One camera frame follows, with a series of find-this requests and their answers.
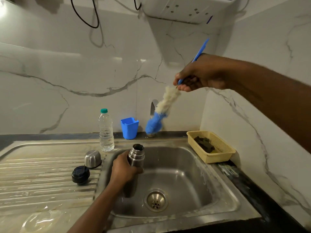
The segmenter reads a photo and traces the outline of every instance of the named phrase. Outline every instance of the person's right arm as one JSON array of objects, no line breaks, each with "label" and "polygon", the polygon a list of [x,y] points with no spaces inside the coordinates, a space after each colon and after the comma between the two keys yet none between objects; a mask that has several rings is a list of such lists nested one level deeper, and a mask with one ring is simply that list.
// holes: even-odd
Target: person's right arm
[{"label": "person's right arm", "polygon": [[311,153],[311,86],[265,67],[215,55],[201,55],[176,74],[179,90],[232,89]]}]

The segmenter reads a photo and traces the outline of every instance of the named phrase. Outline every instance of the black granite counter edge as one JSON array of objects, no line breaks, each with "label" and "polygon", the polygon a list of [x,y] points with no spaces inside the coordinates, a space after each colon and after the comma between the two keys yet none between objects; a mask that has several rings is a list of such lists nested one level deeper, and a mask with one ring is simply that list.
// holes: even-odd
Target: black granite counter edge
[{"label": "black granite counter edge", "polygon": [[[185,131],[159,132],[155,138],[186,137]],[[145,132],[137,134],[135,139],[146,138]],[[98,139],[99,133],[62,133],[62,134],[10,134],[0,135],[0,150],[14,141],[32,140],[65,140],[65,139]],[[114,133],[114,138],[123,138],[122,132]],[[239,189],[245,198],[262,215],[261,218],[245,221],[231,221],[218,223],[194,229],[176,231],[188,232],[307,232],[295,219],[283,210],[270,196],[250,180],[231,161],[223,162],[220,166],[227,165],[232,172],[223,172]]]}]

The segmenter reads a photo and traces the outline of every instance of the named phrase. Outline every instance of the stainless steel sink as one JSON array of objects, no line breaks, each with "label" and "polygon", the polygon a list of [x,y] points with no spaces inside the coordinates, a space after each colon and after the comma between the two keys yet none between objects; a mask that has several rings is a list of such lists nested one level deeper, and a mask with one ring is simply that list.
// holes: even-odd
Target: stainless steel sink
[{"label": "stainless steel sink", "polygon": [[109,232],[167,232],[260,217],[221,173],[175,139],[115,139],[88,184],[71,181],[98,140],[15,142],[0,152],[0,229],[66,232],[109,182],[113,160],[133,143],[145,146],[144,173],[132,198],[118,198]]}]

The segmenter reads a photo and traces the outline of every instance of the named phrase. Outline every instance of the plastic water bottle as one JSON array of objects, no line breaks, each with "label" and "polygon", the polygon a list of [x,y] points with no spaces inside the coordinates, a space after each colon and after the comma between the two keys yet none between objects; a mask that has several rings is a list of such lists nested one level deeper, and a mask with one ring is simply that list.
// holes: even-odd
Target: plastic water bottle
[{"label": "plastic water bottle", "polygon": [[101,114],[98,118],[99,126],[99,142],[102,151],[108,152],[114,149],[114,134],[112,132],[112,119],[107,114],[107,109],[101,109]]}]

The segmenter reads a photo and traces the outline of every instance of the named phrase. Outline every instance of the forearm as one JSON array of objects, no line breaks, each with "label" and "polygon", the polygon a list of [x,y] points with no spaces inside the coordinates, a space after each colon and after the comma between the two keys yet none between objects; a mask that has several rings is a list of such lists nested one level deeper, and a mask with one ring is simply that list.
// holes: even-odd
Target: forearm
[{"label": "forearm", "polygon": [[226,84],[311,152],[310,86],[244,61],[235,61]]},{"label": "forearm", "polygon": [[109,183],[67,233],[101,233],[121,189],[122,186]]}]

